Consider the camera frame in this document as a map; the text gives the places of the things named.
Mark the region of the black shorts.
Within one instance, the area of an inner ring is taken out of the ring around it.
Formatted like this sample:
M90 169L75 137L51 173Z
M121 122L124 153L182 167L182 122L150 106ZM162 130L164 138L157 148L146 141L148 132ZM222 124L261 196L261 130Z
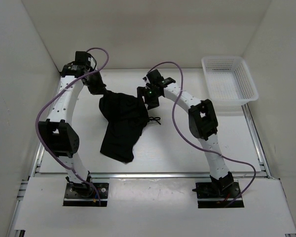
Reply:
M100 153L122 163L134 159L133 148L150 121L160 123L160 117L150 117L142 98L107 91L99 101L99 109L108 121Z

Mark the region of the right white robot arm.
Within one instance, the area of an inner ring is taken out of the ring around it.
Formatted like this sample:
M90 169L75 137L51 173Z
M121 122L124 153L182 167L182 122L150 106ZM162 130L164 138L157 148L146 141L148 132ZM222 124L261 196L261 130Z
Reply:
M183 90L172 78L164 78L157 70L150 70L144 80L145 87L138 87L137 94L144 98L148 110L159 106L159 97L167 98L181 107L188 114L188 127L190 133L201 144L201 150L210 168L212 193L222 198L232 184L233 176L225 164L218 143L218 120L213 103L209 100L200 100Z

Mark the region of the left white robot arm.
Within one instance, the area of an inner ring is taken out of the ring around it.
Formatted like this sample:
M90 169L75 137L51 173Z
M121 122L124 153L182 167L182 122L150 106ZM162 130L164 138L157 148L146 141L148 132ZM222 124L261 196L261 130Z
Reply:
M66 170L67 181L83 198L96 188L78 155L79 136L72 128L74 108L85 86L92 95L107 91L100 74L103 66L97 66L90 51L77 51L74 60L63 67L57 95L39 111L35 121L43 147Z

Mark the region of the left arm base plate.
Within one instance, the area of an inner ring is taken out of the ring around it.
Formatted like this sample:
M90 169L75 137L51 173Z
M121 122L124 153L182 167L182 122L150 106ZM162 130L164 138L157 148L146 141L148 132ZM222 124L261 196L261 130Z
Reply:
M86 184L81 186L67 183L64 193L63 206L73 207L107 207L109 196L108 182L93 183L94 189Z

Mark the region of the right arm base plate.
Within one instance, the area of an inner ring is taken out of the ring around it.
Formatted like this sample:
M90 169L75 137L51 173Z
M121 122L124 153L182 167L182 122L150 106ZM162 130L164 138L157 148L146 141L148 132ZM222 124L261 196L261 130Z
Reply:
M233 181L226 187L209 178L196 179L192 191L196 194L198 208L243 208L242 190L239 182Z

